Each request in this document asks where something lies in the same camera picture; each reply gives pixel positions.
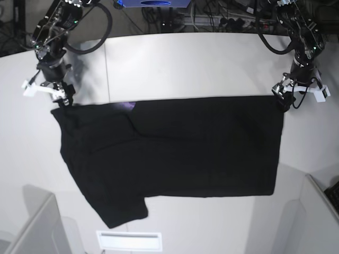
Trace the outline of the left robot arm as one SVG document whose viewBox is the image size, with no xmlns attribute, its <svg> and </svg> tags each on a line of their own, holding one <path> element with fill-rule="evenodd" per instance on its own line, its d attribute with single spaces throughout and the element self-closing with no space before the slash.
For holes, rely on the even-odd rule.
<svg viewBox="0 0 339 254">
<path fill-rule="evenodd" d="M 286 29 L 291 40 L 284 50 L 273 48 L 262 33 L 260 21 L 267 11 L 276 13 L 277 22 Z M 318 103 L 325 102 L 330 92 L 315 64 L 325 42 L 307 9 L 297 1 L 268 1 L 256 11 L 255 17 L 256 32 L 267 49 L 276 55 L 295 52 L 290 72 L 283 73 L 281 81 L 272 87 L 278 109 L 282 112 L 291 107 L 298 109 L 308 93 L 312 93 Z"/>
</svg>

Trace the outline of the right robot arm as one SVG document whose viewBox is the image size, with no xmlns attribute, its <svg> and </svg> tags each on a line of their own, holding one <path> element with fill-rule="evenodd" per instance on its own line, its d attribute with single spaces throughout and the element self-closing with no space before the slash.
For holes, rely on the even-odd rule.
<svg viewBox="0 0 339 254">
<path fill-rule="evenodd" d="M 106 15 L 108 24 L 101 40 L 87 50 L 78 50 L 68 43 L 68 34 L 86 16 L 84 8 L 101 9 Z M 108 38 L 113 26 L 110 11 L 99 1 L 53 1 L 46 15 L 36 26 L 31 43 L 38 60 L 37 72 L 24 81 L 23 95 L 33 97 L 37 92 L 47 93 L 54 103 L 60 107 L 73 104 L 75 89 L 72 84 L 64 81 L 71 70 L 71 64 L 66 64 L 64 55 L 71 51 L 77 55 L 85 55 L 97 50 Z"/>
</svg>

